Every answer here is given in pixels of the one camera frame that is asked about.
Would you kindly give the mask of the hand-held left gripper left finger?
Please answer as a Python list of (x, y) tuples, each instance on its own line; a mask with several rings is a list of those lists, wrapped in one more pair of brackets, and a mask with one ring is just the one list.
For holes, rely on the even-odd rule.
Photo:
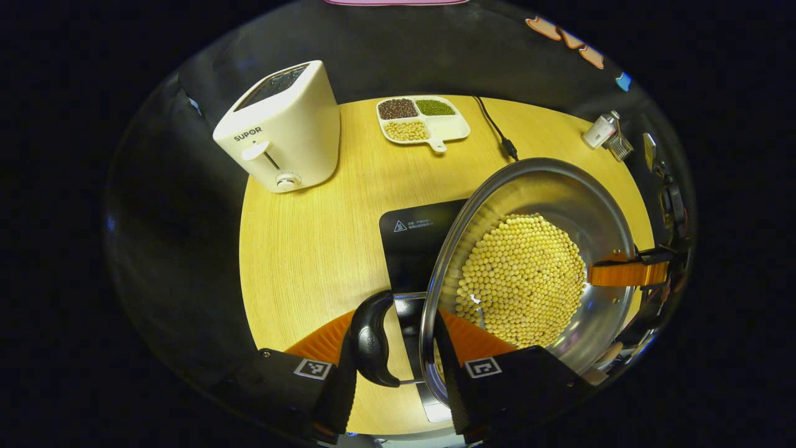
[(215, 397), (287, 439), (335, 444), (346, 433), (356, 389), (353, 315), (339, 315), (285, 350), (249, 354), (215, 385)]

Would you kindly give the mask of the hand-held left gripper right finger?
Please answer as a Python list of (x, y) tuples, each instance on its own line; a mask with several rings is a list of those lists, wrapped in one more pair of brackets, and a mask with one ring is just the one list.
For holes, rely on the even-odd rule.
[(597, 391), (548, 350), (516, 348), (445, 310), (434, 338), (455, 431), (469, 444), (523, 439)]

